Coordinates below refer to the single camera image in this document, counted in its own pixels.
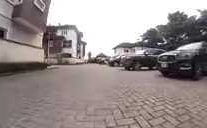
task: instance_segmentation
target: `license plate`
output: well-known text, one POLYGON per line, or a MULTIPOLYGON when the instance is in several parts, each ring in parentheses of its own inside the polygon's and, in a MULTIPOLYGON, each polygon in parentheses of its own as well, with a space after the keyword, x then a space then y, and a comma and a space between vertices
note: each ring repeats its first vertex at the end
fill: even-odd
POLYGON ((161 63, 161 67, 162 68, 167 68, 168 67, 168 64, 167 63, 161 63))

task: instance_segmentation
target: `white building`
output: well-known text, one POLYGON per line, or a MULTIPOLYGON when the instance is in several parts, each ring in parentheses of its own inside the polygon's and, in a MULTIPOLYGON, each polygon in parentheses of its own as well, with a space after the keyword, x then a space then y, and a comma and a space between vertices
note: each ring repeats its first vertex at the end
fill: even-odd
POLYGON ((71 57, 84 59, 86 43, 81 40, 83 33, 75 25, 57 26, 57 35, 64 36, 62 53, 71 54, 71 57))
POLYGON ((139 51, 141 49, 143 49, 143 47, 141 47, 139 44, 126 43, 126 42, 121 43, 113 48, 115 56, 135 53, 136 51, 139 51))
POLYGON ((51 0, 0 0, 0 63, 43 63, 51 0))

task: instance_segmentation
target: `house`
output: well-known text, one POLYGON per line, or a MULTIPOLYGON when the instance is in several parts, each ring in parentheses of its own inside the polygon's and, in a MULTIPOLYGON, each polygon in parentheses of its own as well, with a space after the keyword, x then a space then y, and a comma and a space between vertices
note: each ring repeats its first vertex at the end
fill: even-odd
POLYGON ((135 53, 136 51, 139 51, 141 49, 143 49, 143 47, 141 47, 141 44, 129 43, 129 42, 118 44, 117 46, 113 48, 115 55, 135 53))
POLYGON ((81 40, 83 33, 75 25, 47 26, 45 35, 43 47, 48 51, 49 46, 49 57, 63 54, 66 57, 84 59, 86 42, 81 40), (55 40, 53 36, 64 37, 64 39, 55 40))
POLYGON ((43 32, 51 0, 0 0, 0 69, 44 63, 43 32))
POLYGON ((100 54, 98 54, 97 56, 96 56, 96 59, 98 60, 98 59, 105 59, 105 58, 107 58, 108 56, 107 55, 105 55, 104 53, 100 53, 100 54))

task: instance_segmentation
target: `overcast sky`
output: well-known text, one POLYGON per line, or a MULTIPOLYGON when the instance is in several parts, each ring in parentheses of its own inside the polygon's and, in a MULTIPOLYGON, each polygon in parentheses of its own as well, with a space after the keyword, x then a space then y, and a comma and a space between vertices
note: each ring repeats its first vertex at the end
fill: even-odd
POLYGON ((177 10, 197 15, 207 0, 52 0, 48 24, 73 24, 84 33, 87 51, 113 55, 121 42, 135 42, 177 10))

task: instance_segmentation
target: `street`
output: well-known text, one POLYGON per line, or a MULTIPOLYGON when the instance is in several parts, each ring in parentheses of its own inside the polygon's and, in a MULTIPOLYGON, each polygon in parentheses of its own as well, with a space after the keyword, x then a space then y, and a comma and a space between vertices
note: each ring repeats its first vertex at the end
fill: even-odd
POLYGON ((0 77, 0 128, 207 128, 207 77, 60 66, 0 77))

